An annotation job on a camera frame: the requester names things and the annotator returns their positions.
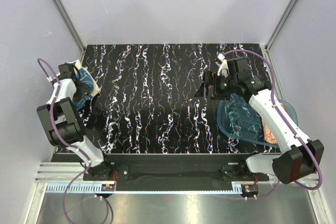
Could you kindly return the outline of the teal and cream towel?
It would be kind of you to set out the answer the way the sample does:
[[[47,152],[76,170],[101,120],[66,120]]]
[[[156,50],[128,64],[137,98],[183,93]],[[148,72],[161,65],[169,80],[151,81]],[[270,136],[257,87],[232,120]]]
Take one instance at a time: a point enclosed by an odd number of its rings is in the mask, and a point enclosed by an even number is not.
[[[87,101],[91,101],[100,93],[101,88],[88,71],[88,68],[81,64],[80,60],[67,62],[67,64],[72,65],[75,73],[73,82],[75,84],[76,91],[73,95],[72,102],[76,109],[80,111]]]

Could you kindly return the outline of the blue translucent plastic tray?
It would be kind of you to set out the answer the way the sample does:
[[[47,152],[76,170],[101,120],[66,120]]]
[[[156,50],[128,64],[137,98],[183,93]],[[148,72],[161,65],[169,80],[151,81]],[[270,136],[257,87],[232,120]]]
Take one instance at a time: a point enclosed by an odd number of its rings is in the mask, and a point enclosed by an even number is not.
[[[261,116],[244,98],[232,94],[229,100],[223,100],[219,103],[217,124],[219,129],[229,137],[253,144],[275,147],[281,151],[287,151],[293,145],[292,141],[285,139],[285,136],[290,133],[290,130],[287,129],[281,133],[282,129],[279,126],[285,126],[286,124],[276,111],[273,112],[273,115],[275,115],[276,118],[272,120]],[[275,123],[279,123],[277,133],[274,134],[278,145],[265,142],[261,118],[265,120],[270,130]]]

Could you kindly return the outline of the orange cartoon print towel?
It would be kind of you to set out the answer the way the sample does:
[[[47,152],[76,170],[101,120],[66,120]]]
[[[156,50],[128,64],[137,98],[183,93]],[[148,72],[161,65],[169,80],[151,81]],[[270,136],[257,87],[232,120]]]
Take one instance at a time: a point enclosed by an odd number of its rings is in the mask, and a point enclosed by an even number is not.
[[[265,142],[272,145],[278,145],[278,141],[276,140],[275,136],[273,135],[272,131],[270,130],[269,126],[266,124],[263,118],[261,118],[261,122],[263,126]]]

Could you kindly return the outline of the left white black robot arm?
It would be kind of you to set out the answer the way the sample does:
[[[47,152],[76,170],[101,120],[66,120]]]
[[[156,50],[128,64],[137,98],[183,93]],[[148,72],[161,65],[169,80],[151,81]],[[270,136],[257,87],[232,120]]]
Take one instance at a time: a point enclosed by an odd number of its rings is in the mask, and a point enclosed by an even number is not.
[[[79,115],[85,104],[100,93],[100,88],[80,60],[65,62],[58,69],[56,77],[47,77],[54,89],[50,99],[37,108],[47,139],[52,146],[75,153],[88,175],[107,180],[113,175],[113,167],[87,137]]]

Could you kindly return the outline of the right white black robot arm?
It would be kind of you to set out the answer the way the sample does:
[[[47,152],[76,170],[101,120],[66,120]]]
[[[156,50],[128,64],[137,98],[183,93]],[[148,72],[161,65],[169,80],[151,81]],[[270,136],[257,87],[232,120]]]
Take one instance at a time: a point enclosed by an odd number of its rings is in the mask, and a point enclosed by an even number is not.
[[[238,167],[239,176],[250,180],[263,173],[276,176],[283,184],[299,185],[300,179],[317,173],[318,183],[310,189],[319,189],[322,185],[319,164],[324,151],[321,141],[311,140],[299,128],[275,97],[271,82],[264,76],[253,76],[245,57],[227,60],[220,54],[218,58],[221,66],[217,72],[204,73],[195,97],[209,97],[209,87],[213,87],[212,100],[229,100],[232,94],[242,97],[265,121],[281,151],[248,157]]]

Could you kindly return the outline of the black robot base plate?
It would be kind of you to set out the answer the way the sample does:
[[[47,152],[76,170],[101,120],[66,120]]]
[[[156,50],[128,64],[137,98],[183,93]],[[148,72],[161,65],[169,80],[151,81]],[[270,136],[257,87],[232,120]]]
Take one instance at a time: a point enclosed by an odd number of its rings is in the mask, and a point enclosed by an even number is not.
[[[249,154],[109,154],[119,193],[214,193],[233,182],[267,182],[264,174],[243,169]]]

